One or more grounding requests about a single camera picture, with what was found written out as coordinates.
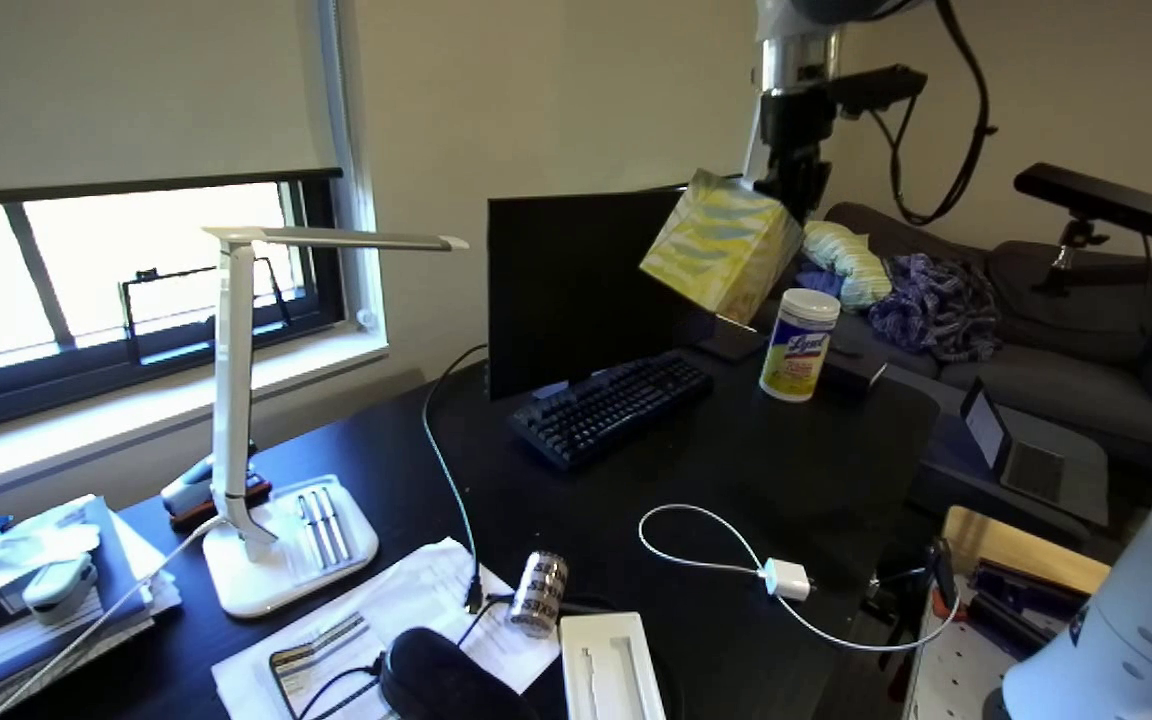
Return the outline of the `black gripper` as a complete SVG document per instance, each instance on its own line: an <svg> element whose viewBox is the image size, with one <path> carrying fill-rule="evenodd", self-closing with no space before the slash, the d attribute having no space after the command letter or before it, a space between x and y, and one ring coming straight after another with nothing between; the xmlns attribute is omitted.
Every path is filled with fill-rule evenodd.
<svg viewBox="0 0 1152 720"><path fill-rule="evenodd" d="M768 142L768 170L755 179L762 195L777 195L793 219L804 219L826 184L832 165L822 140L837 115L883 113L899 101L916 101L928 77L908 63L870 73L811 79L807 87L771 87L758 96L758 140Z"/></svg>

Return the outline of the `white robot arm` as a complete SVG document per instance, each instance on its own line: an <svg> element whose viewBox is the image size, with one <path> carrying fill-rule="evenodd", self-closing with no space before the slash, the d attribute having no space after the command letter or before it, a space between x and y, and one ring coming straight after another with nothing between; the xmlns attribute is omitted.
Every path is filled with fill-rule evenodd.
<svg viewBox="0 0 1152 720"><path fill-rule="evenodd" d="M755 113L771 148L762 189L804 219L826 179L816 142L832 115L880 113L916 101L919 87L924 77L904 63L771 79ZM1000 720L1152 720L1152 511L1078 614L1002 672L991 708Z"/></svg>

